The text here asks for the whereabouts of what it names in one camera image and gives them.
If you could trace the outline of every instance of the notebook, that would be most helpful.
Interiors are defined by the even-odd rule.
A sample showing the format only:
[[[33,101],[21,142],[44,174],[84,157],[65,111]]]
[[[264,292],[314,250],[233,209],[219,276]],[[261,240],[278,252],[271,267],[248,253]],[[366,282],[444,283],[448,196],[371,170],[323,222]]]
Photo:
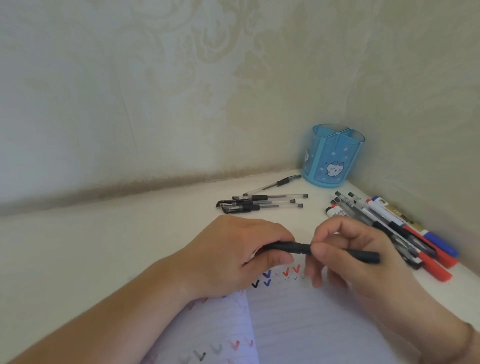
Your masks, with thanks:
[[[298,256],[245,291],[190,302],[141,364],[398,362],[351,292],[303,272]]]

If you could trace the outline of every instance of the notebook page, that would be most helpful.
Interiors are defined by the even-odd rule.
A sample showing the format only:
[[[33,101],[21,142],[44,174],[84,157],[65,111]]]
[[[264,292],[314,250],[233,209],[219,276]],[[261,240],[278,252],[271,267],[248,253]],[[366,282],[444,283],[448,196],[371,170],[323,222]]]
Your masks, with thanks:
[[[397,363],[353,295],[312,288],[304,266],[296,257],[247,290],[260,363]]]
[[[259,364],[245,291],[190,302],[141,364]]]

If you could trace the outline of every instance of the pen holder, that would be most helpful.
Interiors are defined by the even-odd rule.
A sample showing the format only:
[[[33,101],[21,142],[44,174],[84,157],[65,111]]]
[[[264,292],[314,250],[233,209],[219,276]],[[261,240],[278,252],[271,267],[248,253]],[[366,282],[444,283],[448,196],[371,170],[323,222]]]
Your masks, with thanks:
[[[303,177],[320,187],[341,186],[365,137],[338,124],[318,124],[312,130],[301,171]]]

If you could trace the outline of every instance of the desk surface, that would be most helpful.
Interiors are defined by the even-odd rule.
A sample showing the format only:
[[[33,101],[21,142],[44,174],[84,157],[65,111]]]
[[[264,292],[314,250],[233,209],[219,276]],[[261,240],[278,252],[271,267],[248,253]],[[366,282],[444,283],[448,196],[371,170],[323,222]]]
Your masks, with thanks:
[[[61,324],[122,286],[155,260],[186,245],[220,211],[217,200],[269,184],[298,171],[129,196],[0,219],[0,363],[12,358]],[[366,197],[350,183],[339,190]],[[303,209],[256,211],[242,215],[287,227],[308,243],[334,190],[304,180],[272,192],[308,193]],[[480,327],[480,278],[462,265],[454,277],[437,282],[415,273],[427,291],[462,319]],[[401,363],[415,353],[386,335]]]

